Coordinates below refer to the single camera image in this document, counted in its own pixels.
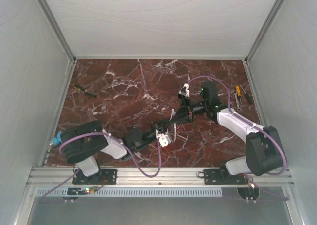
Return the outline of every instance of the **robotic arm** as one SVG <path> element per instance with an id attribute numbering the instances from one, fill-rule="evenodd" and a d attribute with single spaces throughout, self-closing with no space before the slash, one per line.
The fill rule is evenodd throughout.
<path id="1" fill-rule="evenodd" d="M 234 114 L 237 112 L 232 109 L 230 111 L 226 104 L 220 102 L 217 85 L 212 81 L 201 84 L 201 96 L 200 102 L 193 102 L 189 98 L 189 86 L 185 84 L 178 93 L 181 100 L 180 108 L 171 120 L 156 122 L 144 132 L 139 128 L 133 128 L 121 139 L 114 138 L 109 134 L 109 136 L 94 135 L 88 139 L 75 140 L 64 147 L 67 162 L 76 164 L 85 177 L 92 178 L 100 172 L 97 161 L 93 157 L 96 152 L 101 151 L 115 159 L 126 160 L 130 158 L 130 155 L 127 154 L 123 144 L 133 152 L 141 150 L 156 139 L 160 141 L 162 146 L 167 146 L 172 142 L 167 130 L 170 124 L 192 123 L 195 115 L 206 114 L 208 118 L 228 128 L 246 143 L 244 157 L 234 158 L 225 163 L 223 169 L 229 176 L 249 172 L 260 176 L 283 165 L 282 156 L 273 143 L 254 129 L 256 126 L 265 131 L 282 148 L 279 134 L 274 127 L 263 127 L 242 116 L 239 117 L 243 120 L 235 117 Z M 76 136 L 91 132 L 107 133 L 99 121 L 92 121 L 63 133 L 60 132 L 53 141 L 55 144 L 64 143 Z"/>

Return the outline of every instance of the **white panel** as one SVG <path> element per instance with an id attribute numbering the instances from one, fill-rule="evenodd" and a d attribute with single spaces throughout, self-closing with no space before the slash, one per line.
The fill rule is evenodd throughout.
<path id="1" fill-rule="evenodd" d="M 0 0 L 0 224 L 9 225 L 38 165 L 68 58 L 36 0 Z"/>
<path id="2" fill-rule="evenodd" d="M 77 57 L 245 57 L 276 0 L 47 0 Z"/>
<path id="3" fill-rule="evenodd" d="M 305 225 L 317 224 L 317 0 L 286 0 L 250 62 L 280 133 Z"/>
<path id="4" fill-rule="evenodd" d="M 35 196 L 42 197 L 51 190 L 52 187 L 38 188 Z M 46 197 L 67 196 L 69 188 L 58 188 Z M 121 187 L 104 187 L 92 194 L 73 195 L 68 197 L 148 197 L 148 198 L 166 198 L 166 197 L 222 197 L 222 189 L 217 187 L 198 187 L 198 188 L 121 188 Z"/>

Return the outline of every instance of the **metal frame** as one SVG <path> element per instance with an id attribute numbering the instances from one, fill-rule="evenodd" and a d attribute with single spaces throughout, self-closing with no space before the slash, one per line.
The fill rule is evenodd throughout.
<path id="1" fill-rule="evenodd" d="M 32 168 L 27 186 L 50 187 L 56 186 L 73 175 L 74 167 L 35 167 Z M 117 185 L 110 187 L 223 187 L 236 188 L 245 185 L 205 185 L 204 180 L 197 177 L 197 173 L 208 168 L 162 168 L 155 178 L 144 177 L 137 168 L 126 167 L 101 167 L 102 169 L 117 169 Z M 154 174 L 157 168 L 142 168 L 145 173 Z M 289 170 L 281 176 L 262 175 L 254 176 L 254 183 L 266 187 L 293 186 L 293 180 Z M 73 185 L 71 181 L 65 187 L 83 187 Z"/>
<path id="2" fill-rule="evenodd" d="M 73 73 L 74 73 L 74 70 L 75 70 L 75 66 L 77 64 L 77 60 L 75 61 L 71 61 L 68 63 L 68 66 L 67 66 L 67 69 L 66 69 L 66 72 L 65 72 L 65 76 L 66 76 L 66 80 L 65 80 L 65 83 L 62 87 L 63 89 L 63 93 L 59 99 L 59 106 L 58 108 L 56 109 L 55 111 L 55 120 L 52 122 L 52 125 L 51 125 L 51 128 L 50 128 L 50 134 L 48 135 L 47 139 L 46 139 L 46 147 L 43 149 L 43 152 L 42 152 L 42 156 L 40 157 L 40 160 L 38 162 L 38 166 L 43 166 L 45 164 L 45 160 L 46 160 L 46 156 L 48 155 L 48 152 L 50 151 L 50 144 L 49 144 L 49 141 L 54 138 L 54 135 L 55 135 L 55 132 L 56 132 L 56 129 L 57 129 L 57 125 L 58 125 L 58 121 L 59 121 L 59 118 L 60 118 L 60 115 L 61 115 L 61 111 L 63 109 L 63 106 L 64 106 L 64 103 L 65 103 L 65 100 L 66 100 L 66 95 L 67 95 L 67 91 L 68 91 L 68 88 L 69 88 L 69 85 L 70 85 L 70 81 L 71 81 L 71 78 L 73 76 Z"/>
<path id="3" fill-rule="evenodd" d="M 256 39 L 254 40 L 251 49 L 246 57 L 246 61 L 250 61 L 250 59 L 253 57 L 254 53 L 256 52 L 263 36 L 265 35 L 265 33 L 267 32 L 267 30 L 269 29 L 269 27 L 271 26 L 271 24 L 273 23 L 275 17 L 277 16 L 279 10 L 281 9 L 283 3 L 285 0 L 276 0 L 272 10 L 270 11 L 270 13 L 268 14 L 261 30 L 259 31 Z"/>
<path id="4" fill-rule="evenodd" d="M 244 69 L 246 71 L 246 75 L 247 75 L 247 79 L 249 82 L 249 86 L 250 86 L 250 90 L 252 92 L 252 96 L 253 96 L 253 100 L 254 100 L 254 104 L 256 105 L 256 109 L 257 109 L 257 113 L 259 116 L 259 120 L 260 120 L 260 124 L 264 127 L 268 126 L 267 120 L 266 120 L 266 116 L 265 113 L 261 107 L 260 101 L 259 101 L 259 96 L 255 87 L 255 83 L 253 80 L 253 76 L 252 76 L 252 72 L 250 69 L 250 64 L 248 62 L 246 62 L 245 60 L 243 61 L 243 66 Z"/>
<path id="5" fill-rule="evenodd" d="M 60 44 L 64 48 L 66 54 L 68 55 L 69 59 L 74 63 L 75 62 L 75 56 L 73 52 L 71 51 L 61 29 L 59 28 L 46 0 L 37 0 L 39 6 L 41 7 L 42 11 L 44 12 L 44 15 L 46 16 L 48 22 L 50 23 L 53 31 L 55 32 Z"/>
<path id="6" fill-rule="evenodd" d="M 128 59 L 128 60 L 244 60 L 242 56 L 77 56 L 76 59 Z"/>
<path id="7" fill-rule="evenodd" d="M 300 215 L 298 205 L 296 203 L 296 195 L 294 192 L 295 187 L 290 188 L 288 186 L 282 187 L 284 196 L 290 197 L 291 199 L 286 201 L 286 206 L 288 209 L 288 213 L 291 217 L 291 221 L 293 225 L 305 225 L 304 221 Z"/>
<path id="8" fill-rule="evenodd" d="M 207 168 L 162 168 L 160 174 L 155 178 L 144 177 L 137 168 L 114 168 L 102 167 L 103 169 L 117 169 L 117 185 L 107 185 L 105 188 L 140 188 L 148 190 L 149 188 L 236 188 L 246 187 L 245 185 L 204 185 L 204 180 L 197 177 L 197 173 Z M 156 168 L 143 168 L 146 173 L 155 173 Z M 26 225 L 30 217 L 34 199 L 37 196 L 38 189 L 52 188 L 73 174 L 73 167 L 35 167 L 32 168 L 22 200 L 18 207 L 14 224 Z M 289 170 L 282 176 L 262 175 L 253 176 L 253 181 L 259 186 L 266 187 L 282 187 L 285 189 L 285 195 L 290 197 L 291 187 L 294 186 Z M 73 185 L 71 182 L 66 183 L 63 187 L 83 187 L 83 185 Z M 296 217 L 291 215 L 292 221 L 296 221 Z"/>

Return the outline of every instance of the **white connector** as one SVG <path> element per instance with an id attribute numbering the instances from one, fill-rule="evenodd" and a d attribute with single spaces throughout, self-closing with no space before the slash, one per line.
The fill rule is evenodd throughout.
<path id="1" fill-rule="evenodd" d="M 168 132 L 159 133 L 157 130 L 155 130 L 155 135 L 162 147 L 166 147 L 172 142 L 172 138 Z"/>

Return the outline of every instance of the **gray floor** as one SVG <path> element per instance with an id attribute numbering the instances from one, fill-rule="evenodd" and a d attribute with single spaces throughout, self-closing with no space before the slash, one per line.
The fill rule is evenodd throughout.
<path id="1" fill-rule="evenodd" d="M 35 203 L 28 225 L 291 224 L 285 202 L 247 204 L 236 200 L 236 189 L 223 194 L 222 198 L 80 198 L 74 204 Z M 259 200 L 264 199 L 272 197 L 260 195 Z"/>

